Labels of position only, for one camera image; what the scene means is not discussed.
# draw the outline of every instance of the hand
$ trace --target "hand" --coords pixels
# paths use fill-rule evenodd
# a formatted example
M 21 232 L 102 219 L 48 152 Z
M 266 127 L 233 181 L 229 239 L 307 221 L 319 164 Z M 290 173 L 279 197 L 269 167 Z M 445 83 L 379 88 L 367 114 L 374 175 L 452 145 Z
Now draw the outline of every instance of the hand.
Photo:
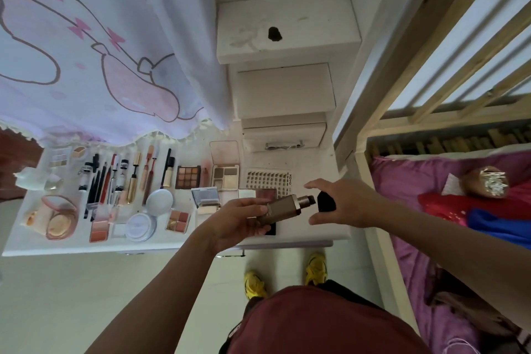
M 387 215 L 389 206 L 393 205 L 392 201 L 357 179 L 341 179 L 334 183 L 316 179 L 304 187 L 323 190 L 335 201 L 333 212 L 319 212 L 309 218 L 312 225 L 336 223 L 360 228 L 377 227 L 380 219 Z
M 211 215 L 197 230 L 205 232 L 211 239 L 215 254 L 232 248 L 245 238 L 264 235 L 271 226 L 260 226 L 256 218 L 267 212 L 264 204 L 268 199 L 234 199 Z

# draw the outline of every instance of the person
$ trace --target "person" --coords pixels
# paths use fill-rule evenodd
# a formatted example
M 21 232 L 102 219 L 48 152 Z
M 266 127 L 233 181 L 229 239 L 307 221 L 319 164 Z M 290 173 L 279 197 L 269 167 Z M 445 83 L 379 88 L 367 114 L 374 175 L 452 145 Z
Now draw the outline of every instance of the person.
M 311 216 L 310 224 L 386 230 L 434 259 L 524 330 L 531 330 L 531 251 L 410 210 L 358 180 L 317 179 L 305 187 L 327 192 L 336 205 L 333 212 Z M 173 353 L 216 254 L 268 231 L 269 226 L 261 227 L 254 218 L 265 212 L 264 204 L 260 199 L 237 199 L 210 216 L 87 353 Z M 305 286 L 268 297 L 256 274 L 247 274 L 245 283 L 250 301 L 244 319 L 225 343 L 220 342 L 220 352 L 430 352 L 401 319 L 327 281 L 320 255 L 309 263 Z

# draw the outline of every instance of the blue cloth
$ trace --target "blue cloth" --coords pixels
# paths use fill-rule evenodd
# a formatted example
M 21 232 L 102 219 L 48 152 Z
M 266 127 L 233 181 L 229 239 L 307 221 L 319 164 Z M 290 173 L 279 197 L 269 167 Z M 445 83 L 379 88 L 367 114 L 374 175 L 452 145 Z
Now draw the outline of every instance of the blue cloth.
M 506 220 L 480 209 L 468 212 L 468 227 L 531 249 L 531 221 Z

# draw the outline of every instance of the shoe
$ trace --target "shoe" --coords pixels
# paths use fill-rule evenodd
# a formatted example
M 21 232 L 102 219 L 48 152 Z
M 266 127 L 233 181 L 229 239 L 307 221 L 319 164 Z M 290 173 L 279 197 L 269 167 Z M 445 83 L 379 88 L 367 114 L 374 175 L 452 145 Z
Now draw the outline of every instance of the shoe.
M 304 285 L 319 285 L 328 280 L 327 261 L 321 253 L 309 257 Z
M 269 297 L 264 286 L 265 283 L 255 272 L 245 273 L 243 280 L 245 284 L 245 296 L 247 299 L 251 299 L 253 297 Z

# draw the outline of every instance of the person's right hand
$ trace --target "person's right hand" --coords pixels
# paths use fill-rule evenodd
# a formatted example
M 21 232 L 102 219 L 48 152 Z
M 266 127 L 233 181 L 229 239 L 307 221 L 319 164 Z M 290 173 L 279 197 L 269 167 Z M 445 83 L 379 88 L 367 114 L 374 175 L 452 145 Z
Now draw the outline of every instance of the person's right hand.
M 304 187 L 325 191 L 335 201 L 333 212 L 319 212 L 309 218 L 312 225 L 336 223 L 360 228 L 377 227 L 381 217 L 386 215 L 392 205 L 390 200 L 357 179 L 341 179 L 332 183 L 319 178 L 308 182 Z

